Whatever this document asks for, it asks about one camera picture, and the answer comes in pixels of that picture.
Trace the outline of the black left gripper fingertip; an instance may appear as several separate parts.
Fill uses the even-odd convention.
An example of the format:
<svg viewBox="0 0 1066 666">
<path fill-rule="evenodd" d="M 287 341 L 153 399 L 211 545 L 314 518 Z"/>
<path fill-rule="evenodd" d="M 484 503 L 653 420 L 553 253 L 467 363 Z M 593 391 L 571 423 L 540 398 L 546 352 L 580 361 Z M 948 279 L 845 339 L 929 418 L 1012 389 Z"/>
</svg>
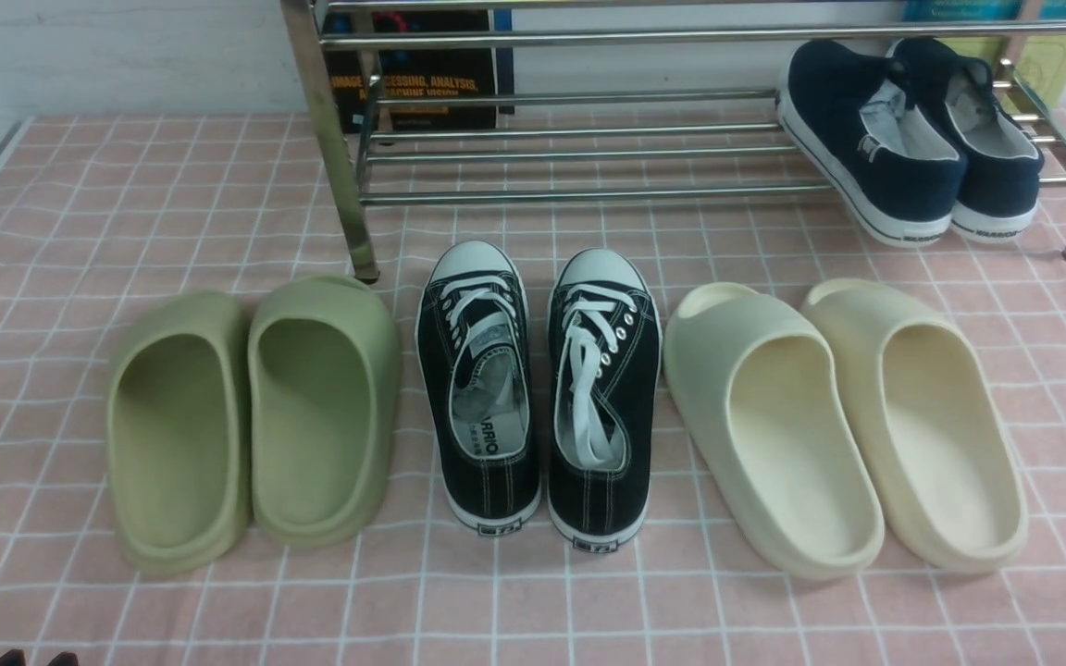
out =
<svg viewBox="0 0 1066 666">
<path fill-rule="evenodd" d="M 58 653 L 47 662 L 47 666 L 78 666 L 78 655 L 72 652 Z"/>
<path fill-rule="evenodd" d="M 9 650 L 3 655 L 0 655 L 0 666 L 26 666 L 27 657 L 25 655 L 25 650 Z"/>
</svg>

